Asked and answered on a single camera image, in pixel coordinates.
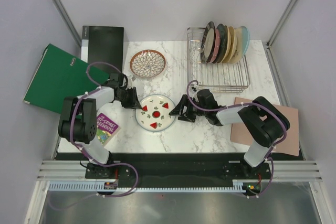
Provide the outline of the white strawberry pattern plate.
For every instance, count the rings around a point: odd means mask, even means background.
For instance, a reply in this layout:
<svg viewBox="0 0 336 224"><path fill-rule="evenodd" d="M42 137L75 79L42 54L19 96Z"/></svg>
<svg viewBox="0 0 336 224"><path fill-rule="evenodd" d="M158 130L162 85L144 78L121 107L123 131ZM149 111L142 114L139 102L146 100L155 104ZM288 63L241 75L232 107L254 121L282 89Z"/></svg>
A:
<svg viewBox="0 0 336 224"><path fill-rule="evenodd" d="M135 118L139 126L147 131L166 130L176 120L176 117L169 115L175 104L164 95L149 95L140 101L140 106L135 111Z"/></svg>

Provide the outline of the wire dish rack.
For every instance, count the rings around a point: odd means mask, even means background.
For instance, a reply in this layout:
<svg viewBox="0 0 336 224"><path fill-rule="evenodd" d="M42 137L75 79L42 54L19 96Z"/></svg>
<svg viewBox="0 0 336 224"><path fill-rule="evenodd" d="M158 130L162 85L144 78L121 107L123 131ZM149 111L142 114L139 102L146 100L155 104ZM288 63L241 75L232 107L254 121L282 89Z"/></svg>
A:
<svg viewBox="0 0 336 224"><path fill-rule="evenodd" d="M204 27L189 27L187 38L187 80L197 80L199 87L212 92L240 93L250 85L250 75L246 57L235 64L202 63L201 42Z"/></svg>

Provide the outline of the pink polka dot plate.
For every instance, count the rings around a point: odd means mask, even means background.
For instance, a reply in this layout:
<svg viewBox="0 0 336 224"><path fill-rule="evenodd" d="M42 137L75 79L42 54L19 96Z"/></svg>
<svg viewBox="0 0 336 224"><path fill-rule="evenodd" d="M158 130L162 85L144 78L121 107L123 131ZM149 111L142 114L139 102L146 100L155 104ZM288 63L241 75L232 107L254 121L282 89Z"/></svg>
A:
<svg viewBox="0 0 336 224"><path fill-rule="evenodd" d="M211 63L214 63L215 59L217 58L217 54L218 54L218 51L219 51L219 46L220 46L220 43L221 43L220 33L219 33L219 30L217 28L215 30L215 35L216 35L215 48L214 48L214 51L213 51L213 56L211 57L211 60L210 60Z"/></svg>

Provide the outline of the black rimmed beige plate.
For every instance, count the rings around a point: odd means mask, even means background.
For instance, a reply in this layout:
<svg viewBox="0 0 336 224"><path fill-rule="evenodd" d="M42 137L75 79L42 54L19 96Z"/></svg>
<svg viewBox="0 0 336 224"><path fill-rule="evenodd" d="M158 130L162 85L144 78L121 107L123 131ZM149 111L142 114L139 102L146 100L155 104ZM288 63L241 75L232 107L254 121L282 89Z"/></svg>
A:
<svg viewBox="0 0 336 224"><path fill-rule="evenodd" d="M201 43L200 57L202 63L210 62L210 59L213 56L213 52L215 49L215 40L216 40L215 24L213 21L210 21L206 25Z"/></svg>

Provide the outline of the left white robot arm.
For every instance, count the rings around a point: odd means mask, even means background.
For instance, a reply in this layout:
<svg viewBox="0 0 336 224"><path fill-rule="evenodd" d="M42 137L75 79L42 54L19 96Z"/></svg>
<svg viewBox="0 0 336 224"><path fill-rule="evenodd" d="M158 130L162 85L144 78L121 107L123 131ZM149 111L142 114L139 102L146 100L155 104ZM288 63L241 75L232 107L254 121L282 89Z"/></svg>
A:
<svg viewBox="0 0 336 224"><path fill-rule="evenodd" d="M140 109L136 92L128 84L128 77L118 73L89 93L64 98L58 134L89 160L86 178L113 178L117 174L110 152L97 137L97 111L113 101L119 101L126 109Z"/></svg>

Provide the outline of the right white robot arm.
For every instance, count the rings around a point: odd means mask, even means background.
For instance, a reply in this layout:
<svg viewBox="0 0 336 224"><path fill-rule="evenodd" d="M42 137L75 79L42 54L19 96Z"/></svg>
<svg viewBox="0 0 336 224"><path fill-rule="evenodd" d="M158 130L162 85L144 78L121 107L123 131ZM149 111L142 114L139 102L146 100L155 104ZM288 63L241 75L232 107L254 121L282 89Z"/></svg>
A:
<svg viewBox="0 0 336 224"><path fill-rule="evenodd" d="M288 119L262 96L248 103L222 106L209 89L196 92L193 98L183 95L169 115L186 122L194 122L198 116L203 116L213 126L244 124L254 140L240 161L240 172L248 179L259 173L260 165L268 159L277 142L286 138L290 129Z"/></svg>

